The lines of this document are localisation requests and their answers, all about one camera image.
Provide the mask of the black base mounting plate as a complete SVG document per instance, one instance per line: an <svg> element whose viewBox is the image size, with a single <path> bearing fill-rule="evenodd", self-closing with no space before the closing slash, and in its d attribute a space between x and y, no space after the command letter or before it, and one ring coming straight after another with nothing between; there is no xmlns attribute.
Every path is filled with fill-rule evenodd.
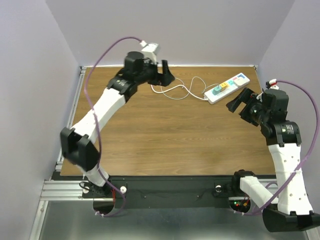
<svg viewBox="0 0 320 240"><path fill-rule="evenodd" d="M247 196L232 175L112 176L103 187L82 181L82 196L97 211L115 209L242 208Z"/></svg>

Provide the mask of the yellow usb charger plug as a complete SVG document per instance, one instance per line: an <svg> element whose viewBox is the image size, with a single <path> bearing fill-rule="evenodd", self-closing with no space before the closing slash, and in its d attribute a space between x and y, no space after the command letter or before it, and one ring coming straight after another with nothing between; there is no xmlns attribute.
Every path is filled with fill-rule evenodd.
<svg viewBox="0 0 320 240"><path fill-rule="evenodd" d="M223 82L223 83L221 83L219 86L220 86L222 89L225 89L225 88L229 87L229 84L226 83L226 82Z"/></svg>

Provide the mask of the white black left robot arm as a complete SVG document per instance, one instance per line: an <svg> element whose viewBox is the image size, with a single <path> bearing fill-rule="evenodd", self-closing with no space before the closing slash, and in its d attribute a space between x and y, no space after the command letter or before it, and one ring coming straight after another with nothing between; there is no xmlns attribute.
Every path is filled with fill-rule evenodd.
<svg viewBox="0 0 320 240"><path fill-rule="evenodd" d="M88 113L71 128L61 130L63 157L80 169L100 197L108 196L113 189L110 176L100 166L102 149L94 145L102 141L101 130L137 92L139 85L147 83L166 87L174 80L167 60L162 60L162 71L159 72L157 62L142 52L130 51L124 59L123 68L108 82L97 102L90 105Z"/></svg>

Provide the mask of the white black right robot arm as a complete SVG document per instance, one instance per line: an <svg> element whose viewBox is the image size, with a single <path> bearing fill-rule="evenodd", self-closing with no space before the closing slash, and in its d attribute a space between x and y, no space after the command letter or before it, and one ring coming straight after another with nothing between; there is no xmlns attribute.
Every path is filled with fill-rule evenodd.
<svg viewBox="0 0 320 240"><path fill-rule="evenodd" d="M236 171L230 182L235 195L247 194L262 213L263 223L271 232L306 231L320 225L306 192L301 165L300 130L295 122L288 121L289 96L275 88L261 94L244 88L227 103L230 112L244 103L239 113L241 119L260 126L271 154L278 190L272 194L251 171Z"/></svg>

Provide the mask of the aluminium frame rail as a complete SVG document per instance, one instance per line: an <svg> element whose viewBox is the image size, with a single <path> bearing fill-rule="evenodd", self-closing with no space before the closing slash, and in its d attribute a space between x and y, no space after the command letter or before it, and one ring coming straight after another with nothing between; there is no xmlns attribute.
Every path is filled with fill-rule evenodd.
<svg viewBox="0 0 320 240"><path fill-rule="evenodd" d="M79 78L77 81L77 87L75 91L75 96L72 103L72 108L70 115L68 117L67 125L70 126L74 120L76 107L78 104L79 96L81 93L82 84L84 81L84 76L87 67L81 66ZM62 157L61 151L58 155L55 173L60 173L63 166L64 158ZM43 228L45 216L47 213L47 208L50 202L53 201L76 201L82 200L81 189L78 186L79 180L45 180L42 185L42 190L40 193L39 203L36 210L34 222L31 228L31 233L29 240L39 240L41 236L41 231Z"/></svg>

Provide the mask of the teal charger plug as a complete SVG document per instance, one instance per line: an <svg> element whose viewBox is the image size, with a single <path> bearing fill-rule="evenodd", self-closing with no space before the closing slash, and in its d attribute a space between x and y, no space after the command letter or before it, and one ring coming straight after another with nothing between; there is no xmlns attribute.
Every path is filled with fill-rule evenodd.
<svg viewBox="0 0 320 240"><path fill-rule="evenodd" d="M222 87L220 85L217 85L212 89L212 94L214 96L216 96L217 94L219 94L221 92L221 90L222 90Z"/></svg>

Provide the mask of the white square charger plug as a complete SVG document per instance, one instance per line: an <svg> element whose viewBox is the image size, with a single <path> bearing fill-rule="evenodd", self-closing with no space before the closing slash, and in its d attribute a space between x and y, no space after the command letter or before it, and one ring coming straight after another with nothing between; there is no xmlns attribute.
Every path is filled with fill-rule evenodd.
<svg viewBox="0 0 320 240"><path fill-rule="evenodd" d="M246 84L248 83L248 81L247 81L246 78L237 77L237 78L234 80L234 83L235 83L237 86L243 86L243 85L246 85Z"/></svg>

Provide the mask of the white power strip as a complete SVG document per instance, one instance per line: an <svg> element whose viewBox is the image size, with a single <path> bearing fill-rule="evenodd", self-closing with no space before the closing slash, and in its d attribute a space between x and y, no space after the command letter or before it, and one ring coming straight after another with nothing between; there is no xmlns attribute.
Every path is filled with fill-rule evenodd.
<svg viewBox="0 0 320 240"><path fill-rule="evenodd" d="M213 95L212 89L214 87L212 89L206 91L204 93L204 99L207 100L211 105L213 105L213 104L219 102L220 100L224 99L225 97L229 96L230 94L232 94L232 93L240 90L244 86L246 86L247 84L246 85L242 85L242 86L238 86L238 85L235 84L234 80L236 78L238 78L238 77L246 78L247 79L247 84L250 83L250 79L241 72L241 73L231 77L230 79L224 81L224 82L228 83L229 87L222 89L219 94Z"/></svg>

